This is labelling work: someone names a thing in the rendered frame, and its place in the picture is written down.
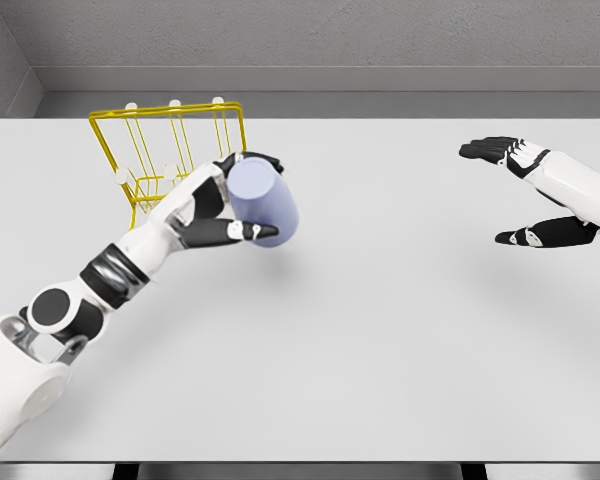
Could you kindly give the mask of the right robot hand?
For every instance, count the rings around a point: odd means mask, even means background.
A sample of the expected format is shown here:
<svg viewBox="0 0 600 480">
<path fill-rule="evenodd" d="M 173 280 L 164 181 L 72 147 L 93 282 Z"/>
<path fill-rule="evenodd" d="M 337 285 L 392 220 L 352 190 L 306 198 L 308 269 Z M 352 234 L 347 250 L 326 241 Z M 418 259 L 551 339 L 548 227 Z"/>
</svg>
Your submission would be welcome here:
<svg viewBox="0 0 600 480">
<path fill-rule="evenodd" d="M 600 173 L 557 150 L 526 139 L 496 136 L 474 139 L 459 149 L 466 159 L 504 166 L 542 196 L 572 212 L 512 231 L 495 242 L 538 249 L 587 245 L 600 235 Z"/>
</svg>

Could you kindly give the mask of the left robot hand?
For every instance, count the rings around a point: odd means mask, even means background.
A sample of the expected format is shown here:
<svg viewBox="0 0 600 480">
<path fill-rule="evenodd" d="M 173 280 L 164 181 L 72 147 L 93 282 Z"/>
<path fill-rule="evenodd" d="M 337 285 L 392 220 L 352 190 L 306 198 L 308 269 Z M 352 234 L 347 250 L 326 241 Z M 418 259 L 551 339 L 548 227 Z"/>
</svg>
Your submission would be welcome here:
<svg viewBox="0 0 600 480">
<path fill-rule="evenodd" d="M 227 179 L 240 161 L 261 157 L 282 176 L 280 161 L 252 151 L 233 153 L 202 165 L 175 187 L 139 228 L 143 244 L 151 252 L 224 246 L 276 236 L 275 226 L 236 218 Z"/>
</svg>

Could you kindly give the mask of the pale blue cup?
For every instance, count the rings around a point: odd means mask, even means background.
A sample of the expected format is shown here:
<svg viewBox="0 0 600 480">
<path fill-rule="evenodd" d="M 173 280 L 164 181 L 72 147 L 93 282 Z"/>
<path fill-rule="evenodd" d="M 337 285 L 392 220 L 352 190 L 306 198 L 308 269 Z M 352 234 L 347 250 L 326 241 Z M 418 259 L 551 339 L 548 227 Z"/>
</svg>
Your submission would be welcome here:
<svg viewBox="0 0 600 480">
<path fill-rule="evenodd" d="M 285 180 L 261 157 L 238 162 L 227 179 L 228 193 L 236 218 L 278 228 L 276 236 L 258 239 L 255 244 L 273 248 L 295 234 L 299 212 Z"/>
</svg>

